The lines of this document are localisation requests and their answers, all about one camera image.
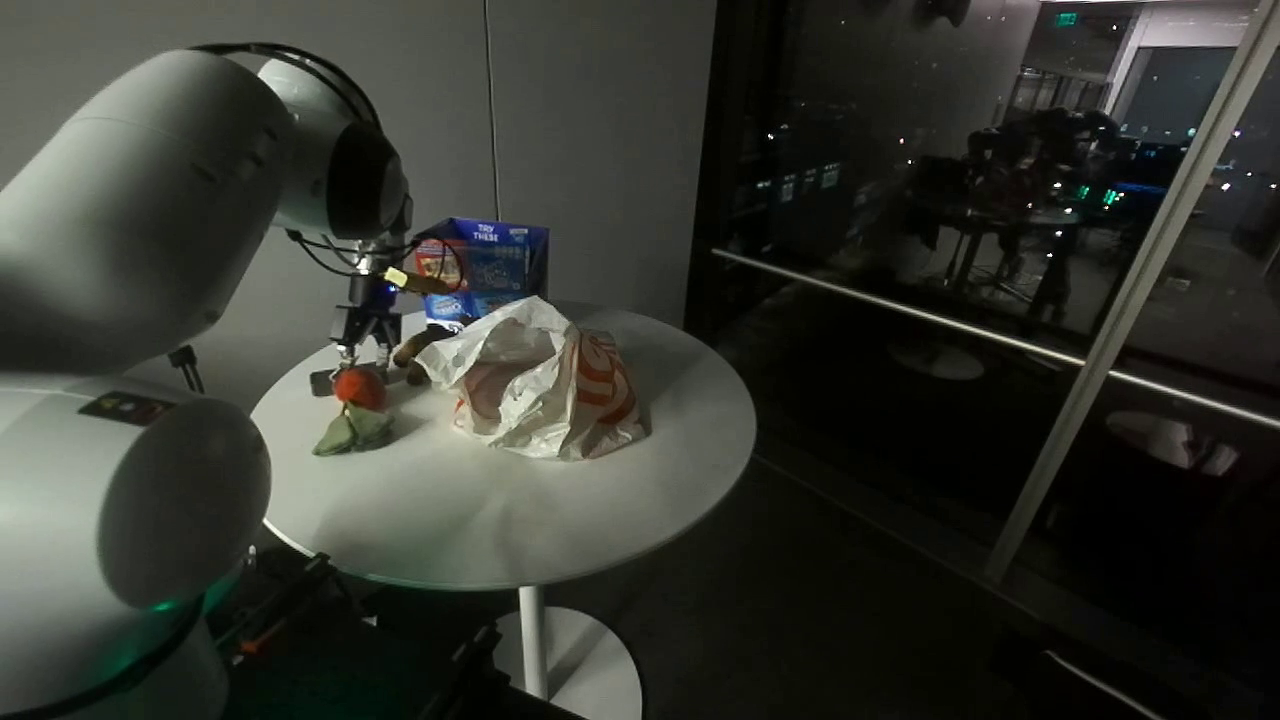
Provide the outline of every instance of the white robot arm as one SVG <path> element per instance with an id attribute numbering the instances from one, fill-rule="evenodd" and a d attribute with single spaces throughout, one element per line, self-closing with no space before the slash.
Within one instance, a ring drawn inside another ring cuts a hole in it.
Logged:
<path id="1" fill-rule="evenodd" d="M 298 241 L 408 227 L 396 147 L 359 89 L 285 44 L 132 69 L 0 194 L 0 372 L 172 354 L 215 324 L 272 220 Z"/>

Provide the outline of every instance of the plastic bag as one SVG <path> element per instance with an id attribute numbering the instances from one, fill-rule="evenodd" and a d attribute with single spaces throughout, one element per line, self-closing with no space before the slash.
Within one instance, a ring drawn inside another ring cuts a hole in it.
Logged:
<path id="1" fill-rule="evenodd" d="M 606 333 L 530 297 L 423 354 L 458 388 L 452 426 L 525 457 L 606 457 L 647 437 L 637 388 Z"/>

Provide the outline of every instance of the round table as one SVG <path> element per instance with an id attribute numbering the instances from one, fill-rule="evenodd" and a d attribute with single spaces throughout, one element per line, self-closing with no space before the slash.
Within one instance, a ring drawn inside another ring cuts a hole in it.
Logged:
<path id="1" fill-rule="evenodd" d="M 608 333 L 631 372 L 653 432 L 598 460 L 530 460 L 460 432 L 452 388 L 388 388 L 396 440 L 357 457 L 317 457 L 342 412 L 310 375 L 317 354 L 257 406 L 272 451 L 267 530 L 342 572 L 437 592 L 522 592 L 525 691 L 581 716 L 640 716 L 628 649 L 584 612 L 541 607 L 541 583 L 637 559 L 704 520 L 746 475 L 756 409 L 708 343 L 637 311 L 571 311 Z"/>

